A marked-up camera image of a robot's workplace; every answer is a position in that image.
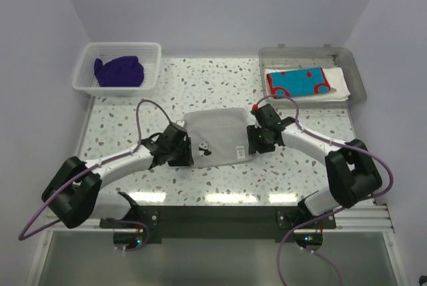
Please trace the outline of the white towel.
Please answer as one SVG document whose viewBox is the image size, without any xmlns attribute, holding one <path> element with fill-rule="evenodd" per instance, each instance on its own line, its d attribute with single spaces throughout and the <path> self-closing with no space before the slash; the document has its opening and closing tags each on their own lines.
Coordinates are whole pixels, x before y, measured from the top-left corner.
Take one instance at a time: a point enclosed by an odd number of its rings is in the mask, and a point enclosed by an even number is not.
<svg viewBox="0 0 427 286">
<path fill-rule="evenodd" d="M 315 103 L 315 102 L 343 102 L 348 99 L 350 96 L 350 91 L 348 90 L 347 84 L 344 79 L 344 73 L 341 68 L 334 67 L 334 68 L 323 68 L 324 74 L 332 88 L 332 90 L 329 93 L 323 94 L 323 95 L 311 95 L 311 96 L 302 96 L 302 97 L 294 97 L 296 101 L 299 101 L 300 103 L 306 102 L 306 103 Z M 291 70 L 297 70 L 297 69 L 287 69 L 287 70 L 279 70 L 279 69 L 264 69 L 264 77 L 266 81 L 266 92 L 268 95 L 271 95 L 271 91 L 268 85 L 268 81 L 266 78 L 267 73 L 271 73 L 273 71 L 291 71 Z"/>
</svg>

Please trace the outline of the grey towel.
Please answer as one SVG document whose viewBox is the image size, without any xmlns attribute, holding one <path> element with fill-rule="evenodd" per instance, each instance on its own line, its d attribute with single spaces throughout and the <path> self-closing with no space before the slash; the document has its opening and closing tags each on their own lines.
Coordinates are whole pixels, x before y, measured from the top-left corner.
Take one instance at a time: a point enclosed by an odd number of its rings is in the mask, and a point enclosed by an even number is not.
<svg viewBox="0 0 427 286">
<path fill-rule="evenodd" d="M 249 154 L 248 113 L 245 109 L 195 111 L 186 113 L 183 121 L 191 139 L 194 167 L 233 165 L 253 159 Z"/>
</svg>

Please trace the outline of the colourful striped towel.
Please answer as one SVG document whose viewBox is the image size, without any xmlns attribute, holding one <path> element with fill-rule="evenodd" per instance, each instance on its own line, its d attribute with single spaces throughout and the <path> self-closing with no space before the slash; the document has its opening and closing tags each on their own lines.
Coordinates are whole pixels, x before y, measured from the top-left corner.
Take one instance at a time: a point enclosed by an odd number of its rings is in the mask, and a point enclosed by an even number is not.
<svg viewBox="0 0 427 286">
<path fill-rule="evenodd" d="M 332 90 L 320 67 L 273 71 L 266 78 L 274 98 L 323 95 Z"/>
</svg>

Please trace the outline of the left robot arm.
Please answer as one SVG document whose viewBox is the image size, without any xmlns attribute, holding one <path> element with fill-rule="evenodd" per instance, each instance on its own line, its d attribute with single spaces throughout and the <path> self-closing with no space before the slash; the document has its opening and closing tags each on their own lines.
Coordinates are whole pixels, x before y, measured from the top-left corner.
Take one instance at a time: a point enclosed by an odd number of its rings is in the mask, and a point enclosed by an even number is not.
<svg viewBox="0 0 427 286">
<path fill-rule="evenodd" d="M 157 139 L 140 139 L 134 148 L 100 159 L 68 158 L 41 195 L 41 200 L 67 228 L 80 226 L 96 210 L 99 192 L 132 173 L 169 166 L 193 165 L 188 132 L 170 123 Z"/>
</svg>

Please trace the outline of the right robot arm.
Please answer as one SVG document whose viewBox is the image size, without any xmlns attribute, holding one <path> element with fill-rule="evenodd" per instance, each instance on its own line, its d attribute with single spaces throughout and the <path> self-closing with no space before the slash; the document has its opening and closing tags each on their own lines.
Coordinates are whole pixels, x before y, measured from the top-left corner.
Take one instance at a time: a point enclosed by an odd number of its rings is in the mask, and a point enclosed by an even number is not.
<svg viewBox="0 0 427 286">
<path fill-rule="evenodd" d="M 293 117 L 281 119 L 270 105 L 254 105 L 257 125 L 247 127 L 249 154 L 270 153 L 277 146 L 296 149 L 326 168 L 328 186 L 298 203 L 297 219 L 313 227 L 321 215 L 338 207 L 351 208 L 382 186 L 382 178 L 365 144 L 354 139 L 335 141 L 299 124 Z"/>
</svg>

